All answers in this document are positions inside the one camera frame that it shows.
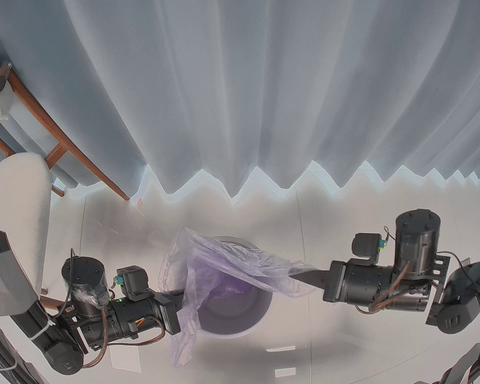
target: purple plastic bag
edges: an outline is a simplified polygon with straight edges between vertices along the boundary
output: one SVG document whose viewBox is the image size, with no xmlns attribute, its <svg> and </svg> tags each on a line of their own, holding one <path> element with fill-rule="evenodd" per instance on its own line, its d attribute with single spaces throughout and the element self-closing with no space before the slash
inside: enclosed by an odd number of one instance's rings
<svg viewBox="0 0 480 384">
<path fill-rule="evenodd" d="M 198 309 L 204 300 L 243 294 L 251 286 L 296 298 L 315 287 L 288 275 L 314 270 L 304 262 L 291 263 L 259 249 L 219 242 L 188 228 L 175 237 L 158 276 L 161 292 L 185 289 L 178 311 L 181 332 L 172 337 L 170 358 L 175 367 L 192 359 L 192 348 L 200 331 Z"/>
</svg>

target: floor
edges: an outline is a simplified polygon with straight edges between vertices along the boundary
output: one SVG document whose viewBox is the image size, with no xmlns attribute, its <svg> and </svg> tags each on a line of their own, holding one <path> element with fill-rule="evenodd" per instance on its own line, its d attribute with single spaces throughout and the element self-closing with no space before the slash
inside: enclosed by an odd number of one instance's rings
<svg viewBox="0 0 480 384">
<path fill-rule="evenodd" d="M 480 182 L 474 175 L 455 174 L 444 181 L 436 171 L 421 178 L 401 168 L 383 183 L 364 164 L 339 189 L 312 166 L 285 191 L 256 169 L 239 196 L 229 199 L 221 184 L 203 172 L 166 195 L 148 169 L 128 202 L 101 184 L 69 190 L 63 198 L 52 195 L 43 285 L 49 296 L 64 299 L 60 268 L 73 247 L 77 254 L 101 260 L 109 281 L 117 268 L 144 267 L 156 289 L 162 260 L 184 226 L 209 236 L 239 237 L 291 261 L 328 269 L 333 259 L 352 257 L 355 233 L 382 233 L 384 225 L 395 231 L 395 218 L 419 207 L 442 220 L 439 248 L 480 261 Z M 391 265 L 393 254 L 393 247 L 382 251 L 380 264 Z M 456 263 L 451 265 L 450 272 Z M 323 302 L 322 291 L 295 300 L 277 295 L 273 311 L 253 333 L 231 340 L 200 335 L 192 361 L 183 368 L 172 367 L 166 337 L 112 356 L 108 351 L 98 366 L 71 377 L 50 369 L 9 318 L 1 318 L 0 326 L 51 384 L 411 384 L 439 380 L 478 341 L 480 319 L 452 336 L 425 325 L 425 319 L 425 313 L 395 311 L 365 316 L 352 306 Z M 151 330 L 140 340 L 155 335 Z"/>
</svg>

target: white chair cushion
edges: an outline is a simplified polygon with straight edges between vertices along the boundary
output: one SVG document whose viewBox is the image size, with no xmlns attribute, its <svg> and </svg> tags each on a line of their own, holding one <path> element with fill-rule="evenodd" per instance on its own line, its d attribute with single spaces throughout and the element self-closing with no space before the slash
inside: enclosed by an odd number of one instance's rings
<svg viewBox="0 0 480 384">
<path fill-rule="evenodd" d="M 50 199 L 50 171 L 42 156 L 19 153 L 0 162 L 0 230 L 6 232 L 10 247 L 38 296 Z"/>
</svg>

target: blue-gray curtain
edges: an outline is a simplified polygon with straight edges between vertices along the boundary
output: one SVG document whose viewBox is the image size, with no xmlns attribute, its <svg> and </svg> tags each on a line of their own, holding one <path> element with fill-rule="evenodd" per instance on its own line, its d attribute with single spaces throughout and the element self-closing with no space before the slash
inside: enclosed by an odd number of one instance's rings
<svg viewBox="0 0 480 384">
<path fill-rule="evenodd" d="M 401 165 L 479 174 L 479 1 L 3 0 L 1 11 L 2 55 L 128 195 L 146 164 L 168 193 L 204 169 L 232 196 L 255 166 L 288 188 L 312 160 L 339 186 L 365 160 L 384 180 Z M 18 101 L 11 115 L 3 127 L 20 145 L 53 148 Z M 73 158 L 59 168 L 70 184 L 96 181 Z"/>
</svg>

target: gray curtain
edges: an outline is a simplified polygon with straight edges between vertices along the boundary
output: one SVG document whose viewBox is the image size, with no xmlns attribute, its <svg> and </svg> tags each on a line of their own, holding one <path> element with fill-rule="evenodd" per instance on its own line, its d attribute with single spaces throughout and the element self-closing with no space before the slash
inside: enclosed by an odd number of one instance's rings
<svg viewBox="0 0 480 384">
<path fill-rule="evenodd" d="M 402 165 L 479 174 L 479 1 L 3 0 L 1 9 L 3 55 L 128 195 L 146 164 L 167 193 L 204 169 L 232 196 L 255 166 L 289 188 L 312 160 L 340 187 L 365 160 L 383 180 Z M 55 142 L 32 133 L 27 113 L 13 108 L 15 128 L 4 128 L 47 152 Z M 71 182 L 96 181 L 62 160 Z"/>
</svg>

